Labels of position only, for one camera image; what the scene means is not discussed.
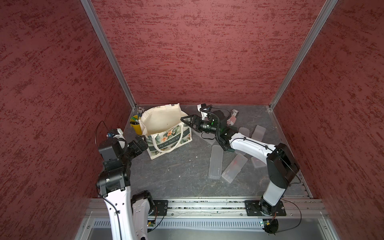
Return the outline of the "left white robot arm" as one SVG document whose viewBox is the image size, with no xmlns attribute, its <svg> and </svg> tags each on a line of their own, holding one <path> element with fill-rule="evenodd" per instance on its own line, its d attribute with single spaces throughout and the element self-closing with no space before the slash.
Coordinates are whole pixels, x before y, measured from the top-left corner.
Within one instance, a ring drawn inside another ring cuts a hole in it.
<svg viewBox="0 0 384 240">
<path fill-rule="evenodd" d="M 148 148 L 143 137 L 128 143 L 122 135 L 102 142 L 98 148 L 103 158 L 97 188 L 106 203 L 114 240 L 148 239 L 148 216 L 156 210 L 148 191 L 131 195 L 132 160 Z"/>
</svg>

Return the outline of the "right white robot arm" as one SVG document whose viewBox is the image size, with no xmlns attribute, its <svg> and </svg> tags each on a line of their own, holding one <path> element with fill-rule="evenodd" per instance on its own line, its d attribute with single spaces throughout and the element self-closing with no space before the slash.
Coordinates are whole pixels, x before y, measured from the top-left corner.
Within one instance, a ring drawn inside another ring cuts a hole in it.
<svg viewBox="0 0 384 240">
<path fill-rule="evenodd" d="M 259 206 L 263 215 L 274 215 L 278 203 L 300 170 L 293 153 L 283 143 L 271 145 L 246 137 L 229 127 L 227 120 L 218 115 L 219 111 L 212 113 L 209 109 L 210 106 L 200 108 L 200 112 L 207 115 L 207 120 L 198 115 L 189 115 L 181 117 L 181 122 L 198 133 L 214 134 L 224 151 L 238 150 L 266 164 L 270 182 Z"/>
</svg>

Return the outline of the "floral canvas tote bag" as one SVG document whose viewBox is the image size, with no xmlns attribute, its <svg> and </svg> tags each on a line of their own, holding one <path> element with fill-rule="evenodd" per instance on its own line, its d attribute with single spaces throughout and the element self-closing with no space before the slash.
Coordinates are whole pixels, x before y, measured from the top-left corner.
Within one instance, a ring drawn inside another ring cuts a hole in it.
<svg viewBox="0 0 384 240">
<path fill-rule="evenodd" d="M 157 106 L 144 111 L 139 123 L 151 160 L 193 141 L 191 128 L 181 121 L 186 116 L 180 104 Z"/>
</svg>

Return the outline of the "clear ribbed pencil case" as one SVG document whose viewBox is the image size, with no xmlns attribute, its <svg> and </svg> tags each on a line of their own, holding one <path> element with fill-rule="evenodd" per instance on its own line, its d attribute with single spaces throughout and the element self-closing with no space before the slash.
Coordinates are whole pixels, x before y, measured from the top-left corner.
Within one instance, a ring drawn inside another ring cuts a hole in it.
<svg viewBox="0 0 384 240">
<path fill-rule="evenodd" d="M 245 128 L 245 127 L 240 127 L 239 133 L 244 135 L 247 138 L 250 136 L 250 130 L 248 128 Z"/>
</svg>

